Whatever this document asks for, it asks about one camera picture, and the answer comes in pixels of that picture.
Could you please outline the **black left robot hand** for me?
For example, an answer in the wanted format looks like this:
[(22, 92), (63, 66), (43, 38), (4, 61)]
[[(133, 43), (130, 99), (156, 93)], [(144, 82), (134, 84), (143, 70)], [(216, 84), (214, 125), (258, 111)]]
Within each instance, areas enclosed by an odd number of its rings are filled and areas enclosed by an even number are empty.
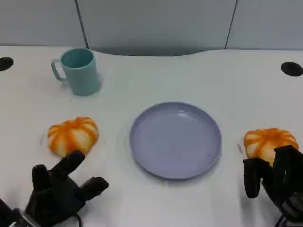
[(69, 177), (84, 159), (85, 155), (75, 150), (51, 170), (43, 164), (34, 166), (26, 214), (42, 226), (52, 226), (76, 215), (87, 201), (106, 190), (109, 183), (102, 177), (91, 177), (81, 186)]

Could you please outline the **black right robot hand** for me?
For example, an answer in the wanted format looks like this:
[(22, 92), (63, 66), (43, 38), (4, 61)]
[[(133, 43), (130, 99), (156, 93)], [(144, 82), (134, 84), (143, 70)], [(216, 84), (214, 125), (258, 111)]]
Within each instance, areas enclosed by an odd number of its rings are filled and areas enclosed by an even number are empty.
[(273, 165), (256, 157), (243, 160), (244, 187), (256, 198), (263, 186), (281, 216), (276, 227), (303, 225), (303, 154), (292, 145), (274, 149)]

